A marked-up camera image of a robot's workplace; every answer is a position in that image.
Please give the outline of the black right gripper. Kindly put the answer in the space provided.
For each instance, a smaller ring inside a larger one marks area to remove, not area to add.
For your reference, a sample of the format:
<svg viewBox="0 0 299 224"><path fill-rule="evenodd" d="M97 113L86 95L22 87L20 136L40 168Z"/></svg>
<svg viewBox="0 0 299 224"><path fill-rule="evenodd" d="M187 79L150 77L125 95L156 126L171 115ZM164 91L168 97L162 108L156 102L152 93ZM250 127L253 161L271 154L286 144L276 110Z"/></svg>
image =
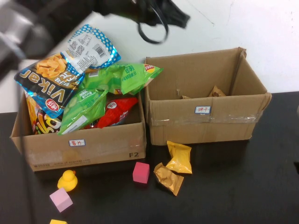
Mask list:
<svg viewBox="0 0 299 224"><path fill-rule="evenodd" d="M95 8L93 0L26 0L24 6L36 16L24 46L28 59L46 56Z"/></svg>

